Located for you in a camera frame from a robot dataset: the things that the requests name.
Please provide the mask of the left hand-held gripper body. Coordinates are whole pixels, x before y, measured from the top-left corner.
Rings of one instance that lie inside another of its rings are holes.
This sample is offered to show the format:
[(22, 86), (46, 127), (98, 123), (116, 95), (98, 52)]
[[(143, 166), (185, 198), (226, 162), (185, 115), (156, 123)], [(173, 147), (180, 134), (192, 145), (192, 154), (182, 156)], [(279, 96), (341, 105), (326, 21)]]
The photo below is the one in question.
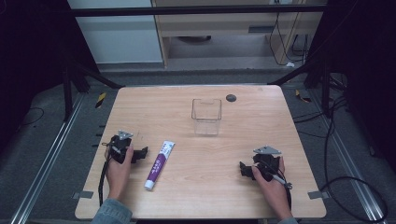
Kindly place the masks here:
[(109, 154), (112, 159), (118, 163), (123, 163), (125, 160), (125, 155), (127, 148), (131, 145), (132, 133), (127, 133), (125, 131), (119, 130), (118, 134), (115, 134), (108, 144)]

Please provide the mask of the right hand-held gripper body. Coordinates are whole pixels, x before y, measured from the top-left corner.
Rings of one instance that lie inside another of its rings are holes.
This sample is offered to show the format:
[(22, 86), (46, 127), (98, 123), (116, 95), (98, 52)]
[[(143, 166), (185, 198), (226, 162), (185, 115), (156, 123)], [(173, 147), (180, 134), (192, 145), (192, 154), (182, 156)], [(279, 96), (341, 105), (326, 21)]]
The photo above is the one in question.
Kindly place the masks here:
[(275, 154), (279, 154), (277, 149), (269, 146), (256, 148), (253, 150), (255, 155), (253, 156), (253, 166), (256, 167), (262, 177), (270, 182), (274, 178), (276, 180), (281, 179), (279, 174), (279, 157), (275, 157)]

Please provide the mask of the person's left hand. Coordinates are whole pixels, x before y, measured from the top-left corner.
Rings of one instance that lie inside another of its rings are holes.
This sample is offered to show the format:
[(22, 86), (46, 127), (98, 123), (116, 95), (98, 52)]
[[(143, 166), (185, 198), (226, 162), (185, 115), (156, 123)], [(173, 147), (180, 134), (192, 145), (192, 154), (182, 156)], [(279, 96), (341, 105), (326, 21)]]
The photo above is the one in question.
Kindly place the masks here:
[(120, 200), (123, 196), (129, 182), (133, 155), (134, 147), (129, 146), (123, 163), (118, 163), (113, 159), (108, 162), (106, 171), (106, 179), (109, 185), (108, 198)]

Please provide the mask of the person's right hand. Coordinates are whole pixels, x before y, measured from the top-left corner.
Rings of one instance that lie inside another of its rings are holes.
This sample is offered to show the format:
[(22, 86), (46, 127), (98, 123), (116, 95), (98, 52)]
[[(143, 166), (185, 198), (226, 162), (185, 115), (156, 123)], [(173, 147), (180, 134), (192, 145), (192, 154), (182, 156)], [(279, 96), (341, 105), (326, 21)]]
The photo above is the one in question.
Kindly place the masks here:
[(264, 199), (269, 205), (276, 207), (282, 206), (289, 208), (289, 201), (285, 187), (277, 180), (266, 181), (260, 172), (260, 170), (253, 165), (252, 173), (259, 184)]

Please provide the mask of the purple and white toothpaste tube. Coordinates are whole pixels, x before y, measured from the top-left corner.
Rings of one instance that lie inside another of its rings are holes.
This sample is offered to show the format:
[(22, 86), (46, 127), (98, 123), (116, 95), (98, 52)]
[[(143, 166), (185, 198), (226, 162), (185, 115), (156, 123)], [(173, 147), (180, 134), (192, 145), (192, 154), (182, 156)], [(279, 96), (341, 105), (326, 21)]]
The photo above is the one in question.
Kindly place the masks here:
[(163, 167), (165, 166), (174, 146), (175, 146), (175, 143), (172, 141), (164, 141), (163, 142), (160, 152), (157, 155), (157, 158), (155, 159), (155, 161), (148, 173), (148, 178), (144, 185), (144, 188), (146, 190), (148, 190), (148, 191), (153, 190), (154, 185), (155, 185)]

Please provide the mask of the grey tape patch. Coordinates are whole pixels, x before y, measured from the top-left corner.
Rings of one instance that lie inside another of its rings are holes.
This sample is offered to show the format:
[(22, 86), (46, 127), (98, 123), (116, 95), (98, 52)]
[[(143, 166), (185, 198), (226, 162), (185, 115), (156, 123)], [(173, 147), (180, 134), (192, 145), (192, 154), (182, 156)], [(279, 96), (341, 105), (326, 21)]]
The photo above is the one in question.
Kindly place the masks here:
[(308, 191), (307, 194), (308, 194), (308, 197), (311, 200), (314, 200), (314, 199), (328, 199), (330, 197), (328, 192), (319, 191), (319, 190), (317, 190), (317, 191)]
[(86, 191), (86, 190), (82, 190), (79, 192), (74, 192), (72, 195), (72, 198), (74, 200), (78, 200), (80, 198), (84, 198), (84, 199), (90, 199), (93, 196), (93, 192), (92, 191)]

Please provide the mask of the clear plastic square container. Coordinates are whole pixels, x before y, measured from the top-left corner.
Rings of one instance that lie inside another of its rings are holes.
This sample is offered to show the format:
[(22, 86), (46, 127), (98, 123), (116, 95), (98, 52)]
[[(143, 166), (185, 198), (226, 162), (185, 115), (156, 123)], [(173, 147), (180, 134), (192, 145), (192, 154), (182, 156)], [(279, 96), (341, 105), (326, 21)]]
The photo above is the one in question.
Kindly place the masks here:
[(193, 99), (191, 118), (194, 133), (198, 135), (218, 135), (221, 121), (222, 101), (220, 99)]

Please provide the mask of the black metal stand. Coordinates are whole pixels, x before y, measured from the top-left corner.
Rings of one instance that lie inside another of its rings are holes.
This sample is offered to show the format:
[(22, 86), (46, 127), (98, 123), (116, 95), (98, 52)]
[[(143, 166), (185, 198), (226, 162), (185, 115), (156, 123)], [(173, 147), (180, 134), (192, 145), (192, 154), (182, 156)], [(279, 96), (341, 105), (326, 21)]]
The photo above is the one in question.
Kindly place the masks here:
[(103, 77), (99, 72), (95, 72), (75, 60), (67, 60), (63, 65), (62, 71), (64, 84), (64, 121), (68, 121), (74, 112), (71, 85), (74, 84), (78, 92), (87, 92), (91, 87), (85, 76), (92, 77), (111, 89), (123, 88), (123, 85)]
[(321, 87), (321, 108), (327, 118), (331, 116), (330, 106), (330, 88), (337, 86), (331, 83), (331, 71), (330, 64), (327, 59), (310, 59), (305, 62), (299, 68), (294, 69), (287, 75), (269, 82), (269, 85), (281, 86), (289, 80), (299, 76), (300, 74), (306, 74), (304, 80), (304, 86), (308, 89), (315, 88), (317, 85)]

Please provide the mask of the white cabinet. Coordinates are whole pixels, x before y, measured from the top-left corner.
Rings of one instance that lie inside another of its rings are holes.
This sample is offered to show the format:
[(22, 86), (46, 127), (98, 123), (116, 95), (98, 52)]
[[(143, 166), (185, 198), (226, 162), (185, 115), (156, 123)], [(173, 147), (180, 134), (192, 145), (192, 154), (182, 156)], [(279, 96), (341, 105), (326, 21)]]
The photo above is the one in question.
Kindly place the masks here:
[[(72, 9), (152, 7), (150, 0), (67, 0)], [(97, 64), (161, 63), (153, 16), (77, 17)]]

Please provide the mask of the dark curtain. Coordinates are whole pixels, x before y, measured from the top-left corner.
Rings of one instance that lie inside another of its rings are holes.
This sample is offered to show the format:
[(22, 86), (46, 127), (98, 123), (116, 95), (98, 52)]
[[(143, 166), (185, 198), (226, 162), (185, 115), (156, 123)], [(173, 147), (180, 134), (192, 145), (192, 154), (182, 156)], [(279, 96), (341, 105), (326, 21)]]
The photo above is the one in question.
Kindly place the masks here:
[(346, 97), (375, 152), (396, 174), (396, 0), (328, 0), (312, 43), (330, 71), (347, 77)]
[(0, 155), (33, 98), (63, 82), (57, 49), (36, 12), (69, 8), (67, 0), (0, 0)]

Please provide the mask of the light wooden desk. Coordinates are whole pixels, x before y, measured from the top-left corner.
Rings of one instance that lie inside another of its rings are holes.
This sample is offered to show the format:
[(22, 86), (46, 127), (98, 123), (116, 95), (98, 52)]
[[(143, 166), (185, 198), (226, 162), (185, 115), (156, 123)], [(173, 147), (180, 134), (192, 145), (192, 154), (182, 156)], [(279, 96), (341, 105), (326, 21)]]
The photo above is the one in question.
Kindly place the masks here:
[[(314, 5), (327, 0), (150, 0), (154, 7)], [(322, 18), (320, 12), (241, 14), (157, 15), (157, 33), (163, 60), (168, 61), (170, 43), (178, 36), (258, 35), (267, 36), (278, 63), (287, 60), (294, 38), (314, 35)]]

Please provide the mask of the aluminium floor rail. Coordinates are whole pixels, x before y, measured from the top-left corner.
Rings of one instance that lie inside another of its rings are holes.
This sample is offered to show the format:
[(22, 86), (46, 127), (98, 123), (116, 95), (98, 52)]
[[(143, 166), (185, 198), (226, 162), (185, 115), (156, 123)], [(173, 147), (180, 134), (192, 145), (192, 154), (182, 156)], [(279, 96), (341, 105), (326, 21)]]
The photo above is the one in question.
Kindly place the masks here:
[(42, 189), (44, 188), (44, 185), (49, 177), (52, 167), (55, 164), (60, 152), (62, 151), (64, 142), (69, 135), (73, 124), (75, 123), (84, 98), (84, 93), (77, 94), (76, 101), (72, 104), (72, 112), (69, 118), (63, 122), (60, 131), (57, 133), (51, 147), (49, 148), (49, 152), (47, 153), (44, 161), (42, 162), (40, 169), (36, 173), (30, 188), (23, 197), (21, 204), (14, 213), (9, 224), (26, 223)]
[[(332, 124), (333, 119), (323, 117), (322, 121), (325, 126), (329, 128), (329, 138), (332, 140), (334, 150), (343, 164), (347, 175), (363, 180), (360, 170), (350, 157), (344, 142), (342, 141), (339, 133), (335, 130), (335, 126)], [(369, 220), (376, 221), (377, 224), (388, 224), (385, 219), (383, 221), (379, 221), (381, 217), (385, 217), (385, 210), (380, 208), (380, 204), (375, 198), (375, 193), (369, 188), (369, 186), (367, 184), (360, 183), (357, 180), (351, 180), (351, 184)]]

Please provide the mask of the black horizontal frame bar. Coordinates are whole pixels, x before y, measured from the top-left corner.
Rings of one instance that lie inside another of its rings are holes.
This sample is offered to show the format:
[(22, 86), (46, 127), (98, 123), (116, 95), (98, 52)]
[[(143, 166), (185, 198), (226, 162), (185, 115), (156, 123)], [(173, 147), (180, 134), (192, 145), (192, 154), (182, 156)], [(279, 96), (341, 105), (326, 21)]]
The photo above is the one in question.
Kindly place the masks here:
[(242, 6), (193, 6), (193, 7), (126, 7), (126, 8), (83, 8), (70, 9), (76, 17), (103, 16), (149, 16), (189, 14), (233, 14), (233, 13), (280, 13), (280, 12), (323, 12), (326, 5), (242, 5)]

